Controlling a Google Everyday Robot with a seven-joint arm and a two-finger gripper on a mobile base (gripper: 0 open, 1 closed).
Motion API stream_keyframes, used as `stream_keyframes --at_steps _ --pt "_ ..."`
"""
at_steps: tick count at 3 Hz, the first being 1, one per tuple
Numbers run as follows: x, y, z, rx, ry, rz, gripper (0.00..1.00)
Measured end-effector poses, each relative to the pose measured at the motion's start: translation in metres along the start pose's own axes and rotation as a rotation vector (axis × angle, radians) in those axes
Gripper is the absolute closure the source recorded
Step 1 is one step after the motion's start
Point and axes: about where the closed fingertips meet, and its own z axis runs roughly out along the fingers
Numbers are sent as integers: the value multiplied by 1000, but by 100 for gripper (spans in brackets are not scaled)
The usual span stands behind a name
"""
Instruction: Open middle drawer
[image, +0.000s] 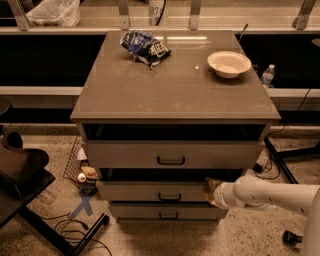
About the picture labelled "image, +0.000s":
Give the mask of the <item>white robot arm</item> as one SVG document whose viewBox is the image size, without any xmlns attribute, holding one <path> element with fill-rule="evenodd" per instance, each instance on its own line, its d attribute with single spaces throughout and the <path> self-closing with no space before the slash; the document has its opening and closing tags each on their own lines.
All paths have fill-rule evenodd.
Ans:
<svg viewBox="0 0 320 256">
<path fill-rule="evenodd" d="M 307 217 L 300 256 L 320 256 L 320 186 L 271 183 L 244 175 L 235 182 L 206 178 L 206 200 L 224 210 L 265 210 L 278 206 Z"/>
</svg>

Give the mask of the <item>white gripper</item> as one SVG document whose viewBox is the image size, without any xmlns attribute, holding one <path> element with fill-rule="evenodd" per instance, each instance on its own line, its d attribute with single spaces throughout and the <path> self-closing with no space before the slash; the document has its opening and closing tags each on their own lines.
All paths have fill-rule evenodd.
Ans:
<svg viewBox="0 0 320 256">
<path fill-rule="evenodd" d="M 236 197 L 234 193 L 234 184 L 231 182 L 221 182 L 218 179 L 206 177 L 205 181 L 211 193 L 205 193 L 204 198 L 213 206 L 217 206 L 221 209 L 230 209 L 231 207 L 236 207 Z"/>
</svg>

